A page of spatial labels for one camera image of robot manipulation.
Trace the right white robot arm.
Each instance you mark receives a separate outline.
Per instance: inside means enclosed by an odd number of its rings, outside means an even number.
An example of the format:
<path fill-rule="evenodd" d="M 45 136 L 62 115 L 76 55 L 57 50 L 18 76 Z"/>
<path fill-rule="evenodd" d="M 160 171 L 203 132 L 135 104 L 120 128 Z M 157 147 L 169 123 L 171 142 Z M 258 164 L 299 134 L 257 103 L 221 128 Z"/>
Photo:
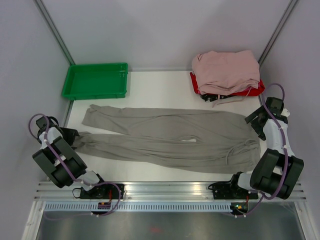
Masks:
<path fill-rule="evenodd" d="M 291 195 L 304 168 L 304 161 L 293 153 L 287 134 L 288 118 L 283 115 L 284 101 L 268 97 L 263 106 L 245 118 L 258 137 L 266 142 L 266 150 L 252 173 L 232 176 L 228 193 L 235 199 L 258 198 L 286 200 Z"/>

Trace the grey trousers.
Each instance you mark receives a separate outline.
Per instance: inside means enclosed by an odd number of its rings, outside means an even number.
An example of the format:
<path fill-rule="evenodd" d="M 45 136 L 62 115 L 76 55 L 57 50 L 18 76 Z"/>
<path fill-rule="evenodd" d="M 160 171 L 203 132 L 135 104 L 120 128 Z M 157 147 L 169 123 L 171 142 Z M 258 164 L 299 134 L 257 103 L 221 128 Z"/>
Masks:
<path fill-rule="evenodd" d="M 81 132 L 73 146 L 100 158 L 233 174 L 252 171 L 261 156 L 244 116 L 227 111 L 91 105 L 82 123 L 106 133 Z"/>

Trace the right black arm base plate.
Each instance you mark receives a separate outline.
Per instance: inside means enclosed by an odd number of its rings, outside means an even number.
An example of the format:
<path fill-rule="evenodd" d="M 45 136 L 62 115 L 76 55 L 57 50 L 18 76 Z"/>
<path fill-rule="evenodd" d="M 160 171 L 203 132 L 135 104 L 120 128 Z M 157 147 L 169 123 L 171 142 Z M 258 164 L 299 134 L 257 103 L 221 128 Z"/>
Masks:
<path fill-rule="evenodd" d="M 208 186 L 215 200 L 257 200 L 257 193 L 249 193 L 248 190 L 231 182 L 215 182 Z"/>

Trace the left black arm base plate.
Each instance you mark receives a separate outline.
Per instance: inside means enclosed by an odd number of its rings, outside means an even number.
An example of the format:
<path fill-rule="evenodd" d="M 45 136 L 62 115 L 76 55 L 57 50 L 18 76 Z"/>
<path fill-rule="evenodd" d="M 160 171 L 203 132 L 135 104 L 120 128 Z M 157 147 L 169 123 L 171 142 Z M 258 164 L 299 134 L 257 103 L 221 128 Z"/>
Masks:
<path fill-rule="evenodd" d="M 94 186 L 89 190 L 85 190 L 83 187 L 74 188 L 74 190 L 80 190 L 79 196 L 74 197 L 84 200 L 117 200 L 120 196 L 120 199 L 122 200 L 125 193 L 125 185 L 122 183 L 116 183 L 115 185 L 120 189 L 120 194 L 116 186 L 112 184 L 104 184 Z"/>

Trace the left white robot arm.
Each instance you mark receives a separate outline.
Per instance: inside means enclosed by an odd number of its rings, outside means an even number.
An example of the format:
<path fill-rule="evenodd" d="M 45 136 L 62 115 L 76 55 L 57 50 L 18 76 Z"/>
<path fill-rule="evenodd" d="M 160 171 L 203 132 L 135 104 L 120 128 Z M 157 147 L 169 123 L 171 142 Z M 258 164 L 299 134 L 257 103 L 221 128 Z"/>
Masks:
<path fill-rule="evenodd" d="M 34 118 L 38 132 L 33 137 L 40 143 L 40 149 L 32 155 L 35 163 L 58 188 L 69 187 L 73 183 L 80 183 L 84 190 L 89 191 L 97 198 L 105 198 L 109 193 L 109 186 L 103 183 L 99 174 L 88 171 L 88 167 L 76 153 L 73 146 L 79 136 L 77 130 L 60 127 L 58 120 L 53 116 L 37 113 Z"/>

